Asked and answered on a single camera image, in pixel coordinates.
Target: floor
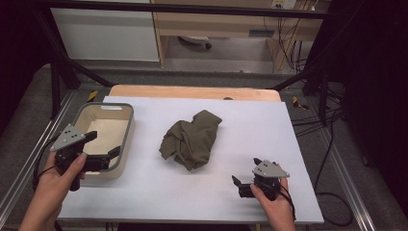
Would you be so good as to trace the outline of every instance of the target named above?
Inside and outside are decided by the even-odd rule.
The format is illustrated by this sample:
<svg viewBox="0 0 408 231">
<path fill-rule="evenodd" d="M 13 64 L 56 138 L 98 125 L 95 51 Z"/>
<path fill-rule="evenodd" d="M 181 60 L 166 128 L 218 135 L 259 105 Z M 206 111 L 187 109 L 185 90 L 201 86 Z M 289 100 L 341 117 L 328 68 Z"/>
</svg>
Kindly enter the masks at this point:
<svg viewBox="0 0 408 231">
<path fill-rule="evenodd" d="M 263 39 L 210 38 L 210 42 L 213 47 L 206 49 L 200 44 L 191 44 L 179 38 L 171 38 L 165 66 L 132 62 L 85 63 L 104 78 L 122 84 L 264 89 L 273 87 L 295 74 L 295 71 L 289 68 L 284 70 L 274 68 L 267 44 Z M 301 57 L 306 54 L 307 49 L 302 50 Z M 71 108 L 79 107 L 85 103 L 91 89 L 88 86 L 93 86 L 93 82 L 88 78 L 82 77 L 82 80 L 84 82 L 83 87 L 75 92 L 74 101 L 76 103 L 70 105 Z M 316 105 L 318 98 L 304 96 L 301 92 L 302 85 L 301 81 L 295 83 L 282 90 L 280 95 L 282 100 L 287 103 L 293 125 L 299 122 L 309 123 L 306 127 L 294 126 L 293 129 L 297 134 L 311 181 L 315 182 L 321 161 L 327 150 L 328 142 L 325 137 L 327 133 L 324 130 L 317 130 L 315 124 L 310 124 L 311 121 L 316 120 L 313 105 Z M 335 92 L 342 93 L 342 86 L 331 83 L 330 87 Z M 109 90 L 101 89 L 96 100 L 101 100 L 103 95 L 108 92 Z M 296 96 L 298 104 L 293 103 L 294 96 Z M 50 99 L 49 70 L 44 68 L 36 75 L 26 96 L 21 101 L 13 121 L 0 139 L 0 163 L 13 163 L 12 165 L 0 165 L 0 172 L 2 172 L 4 179 L 0 183 L 0 198 L 2 200 L 49 122 Z M 336 109 L 339 107 L 339 102 L 335 99 L 329 100 L 328 106 L 331 109 Z M 69 121 L 73 115 L 69 115 L 65 120 Z M 332 150 L 335 149 L 341 154 L 345 167 L 356 186 L 357 192 L 362 197 L 375 228 L 363 229 L 356 217 L 357 219 L 346 227 L 325 222 L 313 226 L 298 225 L 298 230 L 408 230 L 407 218 L 401 213 L 381 176 L 375 168 L 364 165 L 363 155 L 347 127 L 346 118 L 339 117 L 333 124 L 333 137 L 335 139 Z M 334 156 L 328 158 L 319 179 L 319 192 L 332 192 L 347 199 L 344 182 L 341 180 L 342 176 L 335 168 L 336 163 Z M 31 195 L 31 187 L 25 187 L 6 222 L 5 227 L 10 229 L 4 230 L 15 230 L 30 202 Z M 340 223 L 347 221 L 348 210 L 338 199 L 321 196 L 319 201 L 322 212 L 328 218 Z M 98 222 L 62 222 L 62 225 L 64 230 L 103 230 L 105 228 L 104 223 Z M 262 230 L 269 230 L 269 228 L 263 225 Z"/>
</svg>

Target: metal frame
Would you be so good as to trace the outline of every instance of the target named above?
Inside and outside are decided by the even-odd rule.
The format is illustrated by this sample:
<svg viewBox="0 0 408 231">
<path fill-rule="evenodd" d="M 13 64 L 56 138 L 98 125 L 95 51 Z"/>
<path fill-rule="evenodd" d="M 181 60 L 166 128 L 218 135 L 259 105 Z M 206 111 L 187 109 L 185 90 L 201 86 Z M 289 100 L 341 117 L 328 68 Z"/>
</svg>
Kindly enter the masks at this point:
<svg viewBox="0 0 408 231">
<path fill-rule="evenodd" d="M 318 105 L 313 100 L 308 100 L 308 104 L 311 106 L 311 110 L 314 115 L 318 114 Z M 320 129 L 321 135 L 324 138 L 325 144 L 328 146 L 330 143 L 330 129 L 325 126 Z M 360 226 L 361 230 L 364 231 L 374 231 L 375 226 L 372 222 L 371 216 L 364 204 L 363 199 L 361 198 L 358 190 L 352 180 L 348 170 L 344 164 L 341 154 L 339 153 L 336 144 L 333 142 L 331 147 L 331 160 L 333 162 L 333 167 L 339 176 L 340 183 L 344 189 L 344 194 L 347 197 L 348 202 L 350 203 L 350 207 L 354 212 L 354 217 L 357 220 L 357 223 Z"/>
<path fill-rule="evenodd" d="M 36 16 L 38 23 L 41 24 L 41 28 L 44 34 L 47 36 L 48 41 L 51 43 L 54 58 L 56 62 L 53 63 L 53 98 L 54 107 L 53 115 L 55 118 L 51 120 L 43 132 L 41 138 L 39 139 L 33 152 L 27 159 L 22 170 L 20 170 L 14 183 L 9 189 L 6 196 L 0 203 L 0 228 L 4 226 L 7 218 L 9 217 L 16 201 L 20 197 L 22 191 L 30 179 L 30 174 L 33 171 L 34 162 L 39 156 L 39 152 L 45 145 L 46 141 L 55 133 L 57 127 L 62 121 L 65 111 L 67 110 L 75 90 L 69 91 L 65 96 L 61 107 L 59 96 L 59 82 L 58 78 L 59 71 L 68 68 L 76 68 L 81 72 L 85 73 L 92 79 L 96 79 L 97 82 L 102 83 L 102 85 L 111 85 L 109 82 L 105 82 L 104 79 L 100 78 L 96 74 L 88 71 L 83 66 L 70 60 L 69 57 L 64 53 L 61 45 L 55 39 L 54 32 L 47 25 L 46 20 L 41 16 L 41 10 L 44 8 L 63 8 L 63 9 L 81 9 L 81 10 L 103 10 L 103 11 L 125 11 L 125 12 L 156 12 L 156 13 L 205 13 L 205 14 L 226 14 L 226 15 L 246 15 L 246 16 L 269 16 L 269 17 L 293 17 L 293 18 L 314 18 L 314 19 L 327 19 L 327 18 L 342 18 L 344 15 L 341 13 L 327 13 L 327 12 L 304 12 L 304 11 L 285 11 L 285 10 L 274 10 L 274 9 L 248 9 L 248 8 L 231 8 L 231 7 L 209 7 L 209 6 L 190 6 L 190 5 L 163 5 L 163 4 L 139 4 L 139 3 L 116 3 L 116 2 L 89 2 L 89 1 L 70 1 L 70 0 L 37 0 L 34 3 Z M 78 79 L 76 76 L 70 74 L 68 78 L 65 79 L 72 81 L 72 89 L 78 88 Z M 329 141 L 329 133 L 326 130 L 321 130 L 326 141 Z M 342 158 L 340 157 L 336 147 L 333 147 L 332 156 L 334 160 L 335 169 L 338 172 L 339 178 L 344 187 L 345 193 L 348 200 L 351 202 L 351 207 L 355 213 L 355 217 L 362 230 L 375 230 L 370 215 L 356 190 L 356 187 L 346 170 Z"/>
<path fill-rule="evenodd" d="M 12 212 L 18 198 L 21 196 L 25 187 L 27 186 L 27 183 L 29 182 L 31 174 L 34 170 L 36 159 L 40 154 L 39 152 L 45 146 L 47 141 L 53 136 L 53 134 L 55 134 L 75 93 L 76 90 L 69 90 L 65 95 L 60 112 L 56 115 L 54 120 L 49 121 L 26 163 L 18 173 L 12 186 L 9 188 L 6 196 L 0 203 L 0 229 L 5 225 L 6 220 Z"/>
</svg>

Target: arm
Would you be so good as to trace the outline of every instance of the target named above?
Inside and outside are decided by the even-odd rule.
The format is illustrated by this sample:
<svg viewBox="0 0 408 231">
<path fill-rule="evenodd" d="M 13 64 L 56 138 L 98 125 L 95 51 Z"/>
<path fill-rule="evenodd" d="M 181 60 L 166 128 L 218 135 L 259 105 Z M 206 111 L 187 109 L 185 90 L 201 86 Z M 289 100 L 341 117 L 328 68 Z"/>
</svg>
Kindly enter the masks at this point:
<svg viewBox="0 0 408 231">
<path fill-rule="evenodd" d="M 44 169 L 55 165 L 55 154 L 55 152 L 50 153 Z M 86 158 L 86 154 L 79 156 L 63 175 L 60 175 L 55 167 L 41 175 L 37 190 L 21 222 L 20 231 L 53 230 L 69 186 L 81 172 Z"/>
<path fill-rule="evenodd" d="M 281 185 L 288 190 L 288 179 L 283 177 L 280 180 Z M 264 211 L 268 217 L 269 224 L 273 227 L 274 230 L 295 230 L 292 216 L 292 207 L 282 195 L 278 195 L 275 200 L 270 201 L 265 196 L 264 192 L 255 185 L 251 185 L 251 190 L 254 193 L 255 197 L 258 199 L 261 206 L 264 208 Z M 281 192 L 285 195 L 288 195 L 288 193 L 283 189 L 281 190 Z"/>
</svg>

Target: wrinkled fabric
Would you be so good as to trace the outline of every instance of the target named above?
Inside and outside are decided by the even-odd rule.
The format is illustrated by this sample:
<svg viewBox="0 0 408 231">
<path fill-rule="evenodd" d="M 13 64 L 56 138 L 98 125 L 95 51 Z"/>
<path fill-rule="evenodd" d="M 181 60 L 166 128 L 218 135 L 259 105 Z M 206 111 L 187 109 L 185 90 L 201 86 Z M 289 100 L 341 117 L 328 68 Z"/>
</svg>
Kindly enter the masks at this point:
<svg viewBox="0 0 408 231">
<path fill-rule="evenodd" d="M 165 134 L 160 152 L 166 160 L 175 155 L 174 161 L 187 170 L 205 166 L 210 160 L 211 149 L 217 138 L 222 119 L 203 110 L 192 122 L 177 121 Z"/>
</svg>

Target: white tabletop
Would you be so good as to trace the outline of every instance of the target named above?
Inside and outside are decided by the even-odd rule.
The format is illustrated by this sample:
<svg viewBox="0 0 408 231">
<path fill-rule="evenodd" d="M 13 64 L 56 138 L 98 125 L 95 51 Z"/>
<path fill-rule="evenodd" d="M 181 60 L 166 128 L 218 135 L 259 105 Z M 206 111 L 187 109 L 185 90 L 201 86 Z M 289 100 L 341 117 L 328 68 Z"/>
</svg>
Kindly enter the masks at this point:
<svg viewBox="0 0 408 231">
<path fill-rule="evenodd" d="M 253 158 L 277 162 L 286 170 L 296 223 L 322 223 L 309 174 L 285 103 L 213 99 L 108 96 L 129 103 L 135 133 L 122 175 L 115 180 L 85 180 L 66 197 L 62 219 L 150 222 L 267 222 L 255 198 L 240 198 L 231 175 L 250 183 Z M 187 171 L 159 152 L 163 136 L 178 120 L 191 121 L 207 110 L 223 121 L 210 162 Z"/>
</svg>

